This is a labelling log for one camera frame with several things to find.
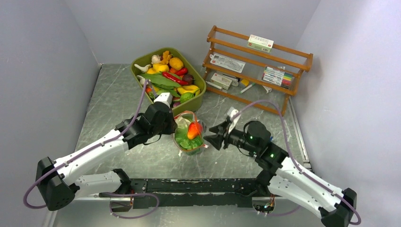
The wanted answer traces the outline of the napa cabbage toy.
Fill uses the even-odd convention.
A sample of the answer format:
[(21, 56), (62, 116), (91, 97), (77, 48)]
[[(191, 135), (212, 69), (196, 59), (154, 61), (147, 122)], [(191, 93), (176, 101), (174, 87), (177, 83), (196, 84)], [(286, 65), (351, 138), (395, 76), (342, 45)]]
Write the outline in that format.
[(204, 149), (204, 140), (202, 134), (193, 140), (187, 138), (188, 126), (191, 122), (184, 121), (178, 124), (174, 133), (174, 141), (183, 153), (187, 155), (196, 155)]

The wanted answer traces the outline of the red pepper toy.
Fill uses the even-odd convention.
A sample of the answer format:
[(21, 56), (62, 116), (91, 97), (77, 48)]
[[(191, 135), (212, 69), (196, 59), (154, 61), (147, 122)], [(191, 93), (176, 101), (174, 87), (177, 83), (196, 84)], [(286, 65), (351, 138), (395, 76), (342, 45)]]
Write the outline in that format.
[(193, 121), (188, 126), (187, 138), (189, 140), (193, 140), (197, 136), (200, 136), (202, 132), (203, 132), (203, 127), (201, 123)]

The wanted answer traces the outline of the clear zip bag orange zipper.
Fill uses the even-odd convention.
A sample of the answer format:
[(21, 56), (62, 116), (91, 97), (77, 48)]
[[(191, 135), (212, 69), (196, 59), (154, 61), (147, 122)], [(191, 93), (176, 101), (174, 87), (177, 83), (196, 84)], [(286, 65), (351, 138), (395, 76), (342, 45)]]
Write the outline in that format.
[(203, 138), (207, 126), (194, 112), (184, 111), (178, 114), (174, 120), (177, 128), (173, 133), (173, 139), (182, 153), (193, 156), (209, 147)]

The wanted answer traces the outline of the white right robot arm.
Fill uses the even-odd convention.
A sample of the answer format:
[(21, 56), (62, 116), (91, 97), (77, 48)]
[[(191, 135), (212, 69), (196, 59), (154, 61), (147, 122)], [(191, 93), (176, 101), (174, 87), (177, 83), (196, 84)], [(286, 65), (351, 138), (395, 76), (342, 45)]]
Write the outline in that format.
[(357, 194), (336, 187), (303, 167), (270, 140), (270, 132), (260, 121), (248, 122), (242, 131), (227, 118), (210, 128), (204, 139), (215, 149), (232, 145), (248, 152), (262, 168), (256, 178), (260, 193), (288, 199), (316, 215), (326, 227), (347, 227), (356, 215)]

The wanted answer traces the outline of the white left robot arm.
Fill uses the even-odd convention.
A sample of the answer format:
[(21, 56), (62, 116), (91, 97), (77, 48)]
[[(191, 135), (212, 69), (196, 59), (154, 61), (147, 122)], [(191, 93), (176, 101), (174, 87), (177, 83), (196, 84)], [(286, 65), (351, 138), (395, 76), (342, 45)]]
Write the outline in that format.
[(137, 145), (147, 145), (148, 140), (156, 135), (171, 135), (176, 127), (170, 104), (155, 101), (144, 113), (122, 121), (90, 145), (56, 160), (41, 159), (37, 164), (36, 180), (44, 206), (55, 211), (90, 194), (130, 191), (131, 181), (121, 169), (98, 175), (86, 173), (112, 155)]

